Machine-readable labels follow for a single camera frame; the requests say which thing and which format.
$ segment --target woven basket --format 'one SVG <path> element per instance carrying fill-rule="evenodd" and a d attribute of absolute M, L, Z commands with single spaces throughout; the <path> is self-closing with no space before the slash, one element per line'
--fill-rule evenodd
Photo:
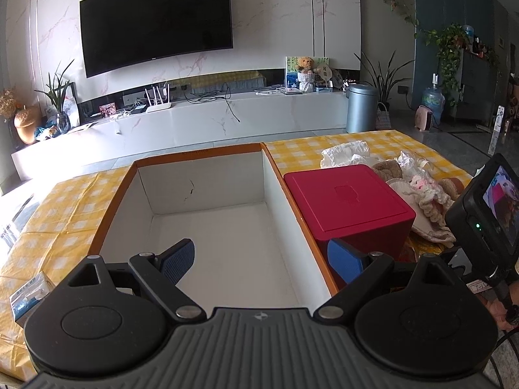
<path fill-rule="evenodd" d="M 37 107 L 29 107 L 16 113 L 16 131 L 26 145 L 35 143 L 34 132 L 42 123 L 42 112 Z"/>
<path fill-rule="evenodd" d="M 297 81 L 301 83 L 313 83 L 316 81 L 314 73 L 297 73 Z"/>
<path fill-rule="evenodd" d="M 377 104 L 377 121 L 375 125 L 376 130 L 391 130 L 391 119 L 389 118 L 389 111 L 386 108 L 386 106 L 379 102 Z"/>

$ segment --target table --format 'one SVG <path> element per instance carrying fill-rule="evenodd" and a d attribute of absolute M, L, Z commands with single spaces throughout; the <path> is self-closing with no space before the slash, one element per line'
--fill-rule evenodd
<path fill-rule="evenodd" d="M 434 178 L 457 177 L 465 185 L 471 176 L 437 152 L 397 131 L 343 134 L 267 144 L 281 174 L 318 169 L 321 152 L 355 140 L 368 143 L 373 154 L 392 159 L 401 150 L 426 158 Z M 96 172 L 57 184 L 25 226 L 0 268 L 0 370 L 26 380 L 34 375 L 23 341 L 23 330 L 12 319 L 9 296 L 40 271 L 59 283 L 87 254 L 110 205 L 124 188 L 132 167 Z M 441 251 L 439 245 L 412 236 L 417 251 Z"/>

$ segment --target hand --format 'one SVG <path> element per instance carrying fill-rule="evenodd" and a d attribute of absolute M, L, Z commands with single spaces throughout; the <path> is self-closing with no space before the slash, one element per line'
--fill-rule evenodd
<path fill-rule="evenodd" d="M 488 301 L 480 295 L 477 295 L 477 297 L 484 304 L 490 314 L 492 314 L 492 317 L 496 321 L 499 329 L 506 330 L 507 332 L 514 329 L 514 326 L 507 322 L 507 310 L 504 308 L 501 301 L 497 298 L 494 301 Z"/>

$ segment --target blue gripper pad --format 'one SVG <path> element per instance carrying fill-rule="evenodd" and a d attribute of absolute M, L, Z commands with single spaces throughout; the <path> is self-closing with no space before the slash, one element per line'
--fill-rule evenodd
<path fill-rule="evenodd" d="M 349 284 L 368 266 L 368 255 L 342 240 L 332 239 L 328 243 L 328 263 Z"/>

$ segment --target glass vase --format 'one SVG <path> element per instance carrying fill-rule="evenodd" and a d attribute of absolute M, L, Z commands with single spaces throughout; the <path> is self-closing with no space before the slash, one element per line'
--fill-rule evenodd
<path fill-rule="evenodd" d="M 68 133 L 70 131 L 70 119 L 67 113 L 59 112 L 56 116 L 56 125 L 61 134 Z"/>

